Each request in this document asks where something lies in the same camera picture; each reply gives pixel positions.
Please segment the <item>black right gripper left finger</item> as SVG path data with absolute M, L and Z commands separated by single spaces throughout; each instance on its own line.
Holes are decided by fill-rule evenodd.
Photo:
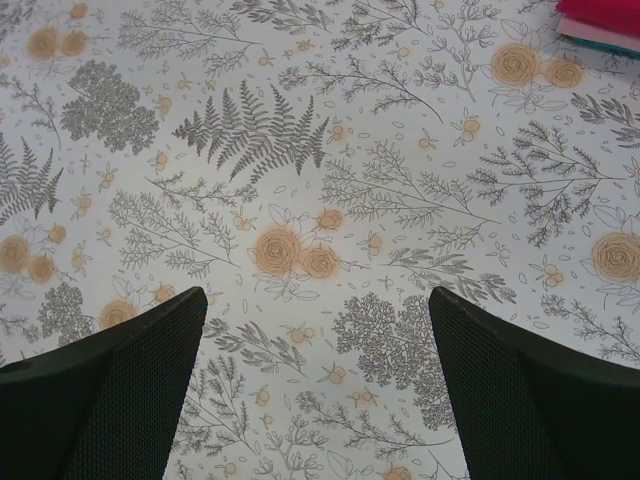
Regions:
M 1 369 L 4 479 L 160 479 L 207 312 L 200 287 Z

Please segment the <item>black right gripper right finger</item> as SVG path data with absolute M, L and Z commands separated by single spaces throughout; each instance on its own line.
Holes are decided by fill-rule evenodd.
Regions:
M 428 306 L 471 478 L 638 478 L 638 370 L 548 340 L 444 287 Z

